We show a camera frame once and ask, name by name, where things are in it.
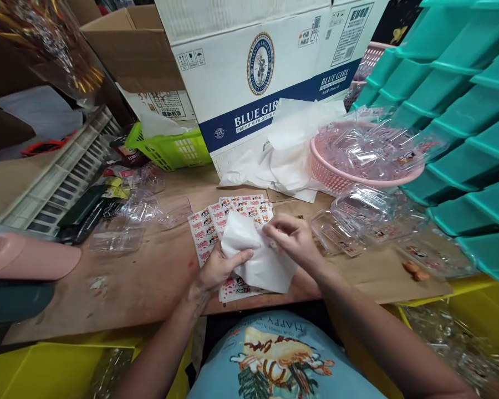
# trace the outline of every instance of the white tissue paper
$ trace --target white tissue paper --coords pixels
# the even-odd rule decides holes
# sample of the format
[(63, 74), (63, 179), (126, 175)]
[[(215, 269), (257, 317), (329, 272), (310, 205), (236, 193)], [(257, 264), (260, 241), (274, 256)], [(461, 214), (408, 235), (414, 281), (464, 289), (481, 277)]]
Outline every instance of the white tissue paper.
[(274, 241), (255, 229), (251, 218), (230, 212), (222, 237), (222, 251), (230, 258), (244, 249), (253, 249), (253, 257), (237, 266), (235, 273), (248, 285), (286, 294), (297, 264)]
[(155, 136), (177, 136), (187, 133), (189, 129), (180, 126), (177, 122), (162, 116), (147, 112), (141, 114), (142, 136), (150, 139)]
[(318, 127), (346, 114), (343, 101), (312, 103), (280, 99), (272, 123), (262, 129), (269, 145), (248, 151), (231, 165), (220, 186), (250, 185), (313, 203), (325, 187), (312, 178), (309, 142)]

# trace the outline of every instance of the pink bottle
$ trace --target pink bottle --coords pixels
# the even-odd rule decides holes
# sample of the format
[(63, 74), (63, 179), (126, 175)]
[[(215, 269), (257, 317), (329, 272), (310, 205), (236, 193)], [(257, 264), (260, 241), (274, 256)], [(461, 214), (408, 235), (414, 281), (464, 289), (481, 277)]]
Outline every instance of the pink bottle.
[(0, 279), (59, 280), (82, 256), (76, 247), (15, 233), (0, 233)]

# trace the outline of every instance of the hand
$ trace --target hand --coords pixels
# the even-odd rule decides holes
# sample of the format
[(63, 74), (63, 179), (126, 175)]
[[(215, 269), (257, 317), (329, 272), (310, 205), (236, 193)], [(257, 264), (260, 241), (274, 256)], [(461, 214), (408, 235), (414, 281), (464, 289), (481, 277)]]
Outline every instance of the hand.
[(252, 256), (253, 249), (245, 249), (231, 258), (227, 258), (222, 252), (222, 242), (219, 241), (196, 277), (196, 284), (204, 291), (216, 291), (227, 280), (235, 267), (247, 262)]
[(273, 238), (302, 268), (313, 268), (323, 263), (306, 221), (280, 213), (265, 224), (262, 231)]

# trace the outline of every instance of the green plastic basket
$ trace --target green plastic basket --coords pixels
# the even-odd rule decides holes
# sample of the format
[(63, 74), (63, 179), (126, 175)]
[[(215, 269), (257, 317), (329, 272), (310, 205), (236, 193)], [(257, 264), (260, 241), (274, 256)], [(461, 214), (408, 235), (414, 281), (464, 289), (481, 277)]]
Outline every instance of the green plastic basket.
[(182, 135), (145, 139), (142, 136), (142, 125), (137, 122), (131, 129), (125, 144), (128, 148), (139, 149), (166, 172), (212, 162), (198, 128)]

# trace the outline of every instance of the light blue t-shirt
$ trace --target light blue t-shirt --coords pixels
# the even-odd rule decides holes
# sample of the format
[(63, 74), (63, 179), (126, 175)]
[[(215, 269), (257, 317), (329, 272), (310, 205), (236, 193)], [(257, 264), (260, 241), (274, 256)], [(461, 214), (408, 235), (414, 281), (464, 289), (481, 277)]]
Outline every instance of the light blue t-shirt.
[(384, 398), (329, 336), (287, 311), (243, 319), (214, 347), (187, 396), (238, 397)]

